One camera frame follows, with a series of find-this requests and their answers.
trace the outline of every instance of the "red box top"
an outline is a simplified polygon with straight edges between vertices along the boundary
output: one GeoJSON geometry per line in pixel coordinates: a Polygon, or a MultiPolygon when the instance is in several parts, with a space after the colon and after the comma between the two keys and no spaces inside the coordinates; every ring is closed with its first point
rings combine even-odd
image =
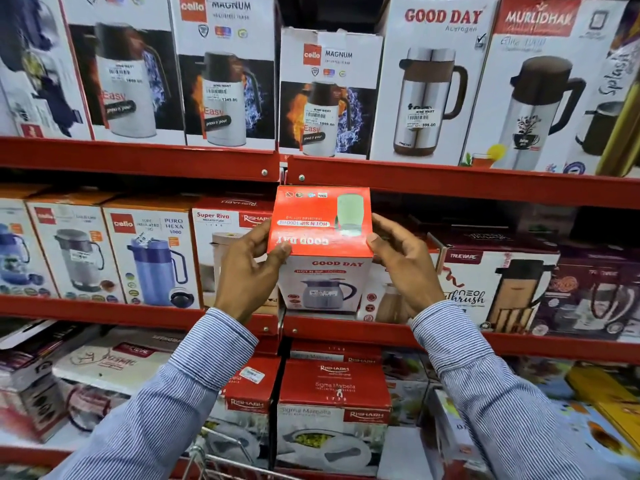
{"type": "Polygon", "coordinates": [[[370,360],[376,363],[382,362],[382,348],[377,345],[332,344],[329,342],[316,342],[315,340],[295,339],[291,344],[291,350],[344,355],[345,357],[356,359],[356,362],[360,360],[370,360]]]}
{"type": "Polygon", "coordinates": [[[284,241],[292,256],[372,258],[368,188],[278,187],[268,251],[284,241]]]}
{"type": "Polygon", "coordinates": [[[526,234],[494,229],[443,229],[430,232],[428,240],[456,250],[504,251],[535,254],[559,254],[558,245],[526,234]]]}
{"type": "Polygon", "coordinates": [[[225,195],[205,196],[199,199],[194,209],[236,210],[238,212],[273,212],[273,201],[258,196],[225,195]]]}
{"type": "Polygon", "coordinates": [[[391,397],[378,364],[289,359],[280,404],[389,410],[391,397]]]}
{"type": "Polygon", "coordinates": [[[280,357],[251,357],[220,391],[225,396],[227,408],[267,414],[279,366],[280,357]],[[258,384],[242,377],[246,367],[264,374],[258,384]]]}

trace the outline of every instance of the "striped shirt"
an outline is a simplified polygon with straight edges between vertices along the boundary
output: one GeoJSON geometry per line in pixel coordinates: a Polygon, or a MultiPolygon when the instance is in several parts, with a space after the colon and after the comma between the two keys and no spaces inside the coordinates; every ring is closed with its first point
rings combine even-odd
{"type": "MultiPolygon", "coordinates": [[[[537,387],[516,377],[493,354],[455,303],[428,307],[412,327],[498,479],[618,480],[580,439],[571,437],[537,387]]],[[[249,360],[256,344],[240,323],[210,308],[156,376],[110,412],[87,444],[45,478],[168,478],[218,391],[249,360]]]]}

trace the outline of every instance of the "black lid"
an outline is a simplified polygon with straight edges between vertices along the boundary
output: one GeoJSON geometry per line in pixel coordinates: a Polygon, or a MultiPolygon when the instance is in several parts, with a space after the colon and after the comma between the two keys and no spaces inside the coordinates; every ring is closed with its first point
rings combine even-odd
{"type": "Polygon", "coordinates": [[[527,59],[520,74],[511,78],[513,98],[531,106],[562,101],[572,67],[567,59],[553,55],[527,59]]]}
{"type": "Polygon", "coordinates": [[[340,87],[329,82],[314,82],[311,84],[309,103],[318,106],[337,106],[342,91],[340,87]]]}
{"type": "Polygon", "coordinates": [[[139,33],[131,25],[126,23],[96,23],[95,37],[98,39],[95,53],[104,59],[114,61],[142,60],[144,42],[142,42],[139,33]],[[140,42],[140,47],[139,50],[134,50],[137,41],[140,42]]]}
{"type": "Polygon", "coordinates": [[[228,52],[206,52],[204,54],[204,73],[206,80],[215,82],[242,81],[242,62],[228,52]]]}
{"type": "Polygon", "coordinates": [[[540,259],[514,259],[508,267],[498,268],[506,280],[536,280],[545,272],[545,262],[540,259]]]}

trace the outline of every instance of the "shirt cuff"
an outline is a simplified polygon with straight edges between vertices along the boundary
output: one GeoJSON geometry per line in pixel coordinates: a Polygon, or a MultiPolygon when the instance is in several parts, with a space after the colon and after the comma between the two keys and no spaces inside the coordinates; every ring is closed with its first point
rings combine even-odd
{"type": "Polygon", "coordinates": [[[247,363],[258,345],[251,332],[217,308],[196,322],[169,363],[202,386],[218,391],[247,363]]]}
{"type": "Polygon", "coordinates": [[[453,301],[439,301],[425,308],[411,324],[413,334],[427,350],[441,374],[493,354],[493,349],[464,311],[453,301]]]}

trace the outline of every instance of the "blue and white striped sleeve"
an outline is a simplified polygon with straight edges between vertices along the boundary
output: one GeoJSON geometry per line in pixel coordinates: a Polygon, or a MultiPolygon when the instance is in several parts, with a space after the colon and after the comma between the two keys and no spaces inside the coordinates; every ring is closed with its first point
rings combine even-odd
{"type": "Polygon", "coordinates": [[[249,360],[257,343],[236,320],[208,309],[168,363],[111,411],[82,449],[44,478],[168,478],[211,412],[218,391],[249,360]]]}
{"type": "Polygon", "coordinates": [[[573,437],[536,386],[493,353],[453,301],[423,310],[412,329],[496,478],[621,479],[573,437]]]}

